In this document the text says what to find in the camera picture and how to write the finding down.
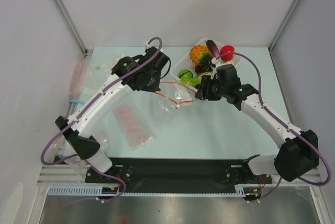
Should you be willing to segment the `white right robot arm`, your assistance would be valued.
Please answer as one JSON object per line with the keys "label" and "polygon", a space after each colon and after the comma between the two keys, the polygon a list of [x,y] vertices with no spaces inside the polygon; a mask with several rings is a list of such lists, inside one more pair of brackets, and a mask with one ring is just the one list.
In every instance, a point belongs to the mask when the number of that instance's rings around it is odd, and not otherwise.
{"label": "white right robot arm", "polygon": [[263,174],[279,175],[291,182],[319,165],[319,156],[313,150],[318,144],[316,134],[294,125],[285,127],[282,117],[269,113],[268,108],[261,104],[259,92],[252,85],[242,85],[239,78],[224,84],[205,75],[195,97],[209,101],[225,98],[252,118],[277,145],[279,151],[276,155],[255,155],[246,159],[248,166],[241,170],[246,182],[253,183]]}

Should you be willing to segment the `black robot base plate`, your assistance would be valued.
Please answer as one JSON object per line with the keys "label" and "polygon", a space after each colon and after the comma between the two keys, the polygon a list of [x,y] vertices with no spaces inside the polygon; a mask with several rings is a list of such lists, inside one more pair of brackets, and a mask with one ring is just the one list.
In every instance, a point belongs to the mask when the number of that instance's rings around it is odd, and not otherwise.
{"label": "black robot base plate", "polygon": [[270,176],[254,175],[245,160],[197,159],[141,159],[112,158],[113,165],[102,176],[92,168],[86,173],[85,182],[110,184],[111,176],[122,179],[132,188],[222,188],[228,185],[263,186],[271,184]]}

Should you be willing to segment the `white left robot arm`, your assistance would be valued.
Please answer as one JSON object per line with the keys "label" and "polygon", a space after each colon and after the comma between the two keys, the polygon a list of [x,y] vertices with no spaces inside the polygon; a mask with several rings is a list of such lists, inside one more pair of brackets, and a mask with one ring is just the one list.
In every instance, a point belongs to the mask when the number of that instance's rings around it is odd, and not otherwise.
{"label": "white left robot arm", "polygon": [[103,182],[115,177],[112,161],[93,137],[93,130],[111,111],[112,107],[134,91],[158,92],[161,71],[170,64],[170,58],[156,47],[144,55],[121,58],[111,70],[101,88],[74,114],[56,119],[66,141],[80,159],[97,169]]}

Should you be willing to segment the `clear red-zipper zip bag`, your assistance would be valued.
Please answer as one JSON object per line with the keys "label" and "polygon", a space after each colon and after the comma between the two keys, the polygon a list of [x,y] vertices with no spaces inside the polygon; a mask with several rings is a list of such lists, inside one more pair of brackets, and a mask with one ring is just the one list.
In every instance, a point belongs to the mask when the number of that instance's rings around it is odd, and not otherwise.
{"label": "clear red-zipper zip bag", "polygon": [[151,112],[159,121],[169,121],[187,111],[196,101],[197,90],[177,81],[163,81],[151,97]]}

